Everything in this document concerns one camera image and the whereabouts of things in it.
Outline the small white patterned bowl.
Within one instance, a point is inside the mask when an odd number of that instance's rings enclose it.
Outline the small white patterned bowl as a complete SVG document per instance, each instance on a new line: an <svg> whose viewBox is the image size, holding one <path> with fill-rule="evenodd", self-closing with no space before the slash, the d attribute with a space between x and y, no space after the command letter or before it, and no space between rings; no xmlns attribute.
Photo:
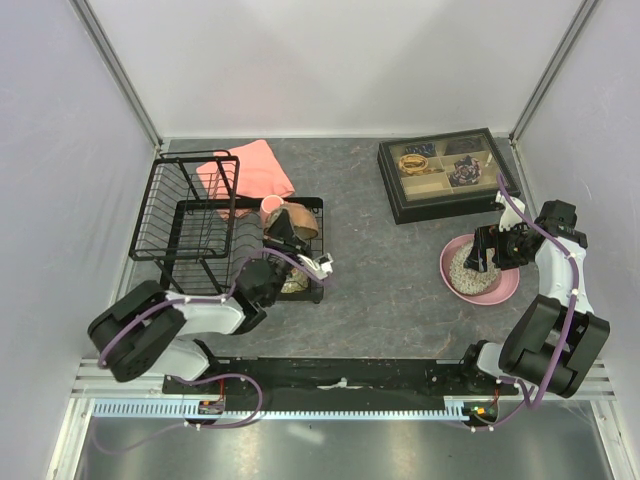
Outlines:
<svg viewBox="0 0 640 480"><path fill-rule="evenodd" d="M283 287L282 294L294 294L305 291L309 287L309 278L300 270L294 268L287 276Z"/></svg>

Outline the pink plate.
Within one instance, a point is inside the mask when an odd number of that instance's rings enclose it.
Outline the pink plate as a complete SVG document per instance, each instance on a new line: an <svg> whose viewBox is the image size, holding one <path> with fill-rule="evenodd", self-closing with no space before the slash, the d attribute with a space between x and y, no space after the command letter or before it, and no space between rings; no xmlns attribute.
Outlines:
<svg viewBox="0 0 640 480"><path fill-rule="evenodd" d="M499 305L511 298L516 292L520 282L520 273L517 269L500 271L495 282L487 290L478 295L460 293L451 283L450 267L453 258L464 244L472 240L472 234L465 234L453 238L444 246L439 258L442 280L454 295L467 303L484 307Z"/></svg>

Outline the black compartment display box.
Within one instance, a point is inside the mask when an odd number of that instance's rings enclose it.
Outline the black compartment display box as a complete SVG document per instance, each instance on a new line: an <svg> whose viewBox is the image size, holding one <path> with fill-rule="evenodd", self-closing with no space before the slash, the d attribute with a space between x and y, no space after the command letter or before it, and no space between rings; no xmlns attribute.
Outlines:
<svg viewBox="0 0 640 480"><path fill-rule="evenodd" d="M436 156L405 153L406 146L427 142L435 145ZM466 155L480 162L479 183L452 187L449 175L454 163ZM504 177L511 196L521 195L514 173L488 128L382 141L377 162L398 225L497 210L498 175Z"/></svg>

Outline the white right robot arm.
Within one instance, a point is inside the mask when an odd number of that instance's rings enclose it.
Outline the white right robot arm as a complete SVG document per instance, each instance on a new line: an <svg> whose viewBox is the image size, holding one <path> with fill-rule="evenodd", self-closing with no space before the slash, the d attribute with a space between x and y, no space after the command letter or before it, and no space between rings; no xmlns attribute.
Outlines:
<svg viewBox="0 0 640 480"><path fill-rule="evenodd" d="M574 205L544 203L527 221L516 201L504 200L498 224L474 232L466 270L502 272L533 263L539 292L502 344L481 340L471 345L458 368L458 381L477 394L494 379L512 377L538 387L541 394L572 397L583 383L610 334L610 325L589 303L583 262L587 236L577 230Z"/></svg>

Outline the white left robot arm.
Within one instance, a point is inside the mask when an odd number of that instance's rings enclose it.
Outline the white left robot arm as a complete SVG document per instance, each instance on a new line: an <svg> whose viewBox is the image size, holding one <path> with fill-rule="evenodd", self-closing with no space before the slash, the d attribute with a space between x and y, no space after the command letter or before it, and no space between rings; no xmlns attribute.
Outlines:
<svg viewBox="0 0 640 480"><path fill-rule="evenodd" d="M211 330L240 335L265 317L300 259L311 253L309 242L318 235L314 214L298 203L286 202L268 214L263 248L246 258L228 292L190 296L167 291L156 281L144 281L95 318L87 335L96 347L98 366L118 382L134 380L151 370L169 352L186 355L176 366L198 393L219 382L219 369L209 363L201 347L182 347L181 336Z"/></svg>

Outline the blue patterned fabric roll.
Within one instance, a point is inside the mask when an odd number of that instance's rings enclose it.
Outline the blue patterned fabric roll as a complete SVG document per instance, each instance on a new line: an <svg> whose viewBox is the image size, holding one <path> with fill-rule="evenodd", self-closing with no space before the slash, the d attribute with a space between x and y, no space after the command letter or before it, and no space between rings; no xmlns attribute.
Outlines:
<svg viewBox="0 0 640 480"><path fill-rule="evenodd" d="M421 155L427 158L437 155L436 147L432 142L406 146L405 153Z"/></svg>

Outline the speckled ceramic plate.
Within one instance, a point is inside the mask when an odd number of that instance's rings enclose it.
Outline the speckled ceramic plate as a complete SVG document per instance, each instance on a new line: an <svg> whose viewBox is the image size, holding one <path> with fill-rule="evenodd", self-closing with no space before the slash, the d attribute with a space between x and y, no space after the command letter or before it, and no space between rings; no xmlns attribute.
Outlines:
<svg viewBox="0 0 640 480"><path fill-rule="evenodd" d="M487 270L479 272L464 266L464 262L472 251L471 241L463 244L452 258L449 279L452 287L460 294L477 296L490 290L498 281L501 272L490 261Z"/></svg>

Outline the pink folded cloth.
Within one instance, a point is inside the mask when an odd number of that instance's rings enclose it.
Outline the pink folded cloth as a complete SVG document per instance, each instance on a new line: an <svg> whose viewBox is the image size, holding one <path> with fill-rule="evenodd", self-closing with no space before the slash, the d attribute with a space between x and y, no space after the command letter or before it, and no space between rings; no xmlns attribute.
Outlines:
<svg viewBox="0 0 640 480"><path fill-rule="evenodd" d="M268 195L278 195L285 199L295 193L291 180L266 140L231 148L229 153L238 158L238 165L224 161L222 169L229 185L235 184L236 197L262 200ZM229 198L217 162L210 161L197 167L196 173L211 199Z"/></svg>

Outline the dark floral fabric rosette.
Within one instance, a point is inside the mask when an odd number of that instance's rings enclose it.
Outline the dark floral fabric rosette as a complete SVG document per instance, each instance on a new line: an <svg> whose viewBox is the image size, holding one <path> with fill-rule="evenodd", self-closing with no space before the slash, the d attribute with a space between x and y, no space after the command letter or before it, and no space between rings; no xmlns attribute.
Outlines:
<svg viewBox="0 0 640 480"><path fill-rule="evenodd" d="M473 186L479 183L482 175L480 162L470 155L454 163L454 170L449 175L449 183L452 187Z"/></svg>

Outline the pink ceramic mug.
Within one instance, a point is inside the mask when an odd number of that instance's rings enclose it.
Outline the pink ceramic mug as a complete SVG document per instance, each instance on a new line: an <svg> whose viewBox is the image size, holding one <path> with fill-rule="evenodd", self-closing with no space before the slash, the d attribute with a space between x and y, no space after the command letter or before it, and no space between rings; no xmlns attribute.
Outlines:
<svg viewBox="0 0 640 480"><path fill-rule="evenodd" d="M260 203L260 219L265 224L269 216L284 204L284 199L278 195L268 195Z"/></svg>

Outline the brown floral bowl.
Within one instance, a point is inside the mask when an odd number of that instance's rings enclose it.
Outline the brown floral bowl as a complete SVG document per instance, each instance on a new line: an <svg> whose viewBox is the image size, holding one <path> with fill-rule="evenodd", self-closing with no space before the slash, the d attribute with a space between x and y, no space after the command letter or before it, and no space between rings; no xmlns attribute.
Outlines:
<svg viewBox="0 0 640 480"><path fill-rule="evenodd" d="M266 231L283 211L288 212L293 230L298 238L307 241L319 235L319 226L314 214L302 204L292 202L284 202L269 213L263 222L263 230Z"/></svg>

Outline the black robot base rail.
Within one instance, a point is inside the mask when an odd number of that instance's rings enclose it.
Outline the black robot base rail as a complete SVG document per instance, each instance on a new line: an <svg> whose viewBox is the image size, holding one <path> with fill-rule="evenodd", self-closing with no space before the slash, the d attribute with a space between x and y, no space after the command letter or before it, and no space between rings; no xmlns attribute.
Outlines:
<svg viewBox="0 0 640 480"><path fill-rule="evenodd" d="M240 373L264 412L440 410L447 396L492 398L496 380L460 360L219 357L202 375Z"/></svg>

